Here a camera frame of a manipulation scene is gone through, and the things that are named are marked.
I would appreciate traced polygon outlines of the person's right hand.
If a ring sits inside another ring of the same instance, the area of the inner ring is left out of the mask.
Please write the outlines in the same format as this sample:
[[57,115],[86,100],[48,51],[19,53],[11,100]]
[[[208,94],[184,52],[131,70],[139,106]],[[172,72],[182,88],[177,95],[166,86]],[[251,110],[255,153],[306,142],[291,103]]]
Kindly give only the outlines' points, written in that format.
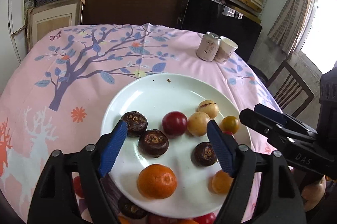
[[302,190],[304,199],[304,211],[312,210],[323,198],[326,191],[326,178],[323,177],[317,184],[307,185]]

